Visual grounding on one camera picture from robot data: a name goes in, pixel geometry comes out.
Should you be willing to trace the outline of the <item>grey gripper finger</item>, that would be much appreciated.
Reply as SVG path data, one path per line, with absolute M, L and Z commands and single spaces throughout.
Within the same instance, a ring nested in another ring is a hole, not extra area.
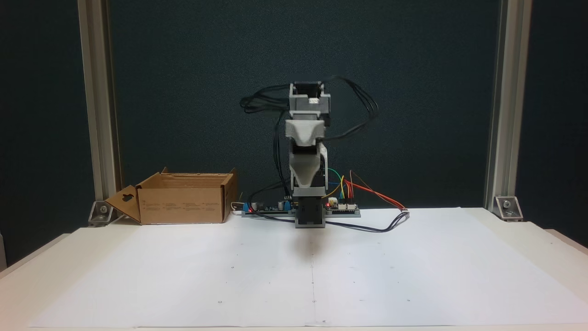
M 291 144 L 289 167 L 291 187 L 323 186 L 323 144 L 300 146 Z

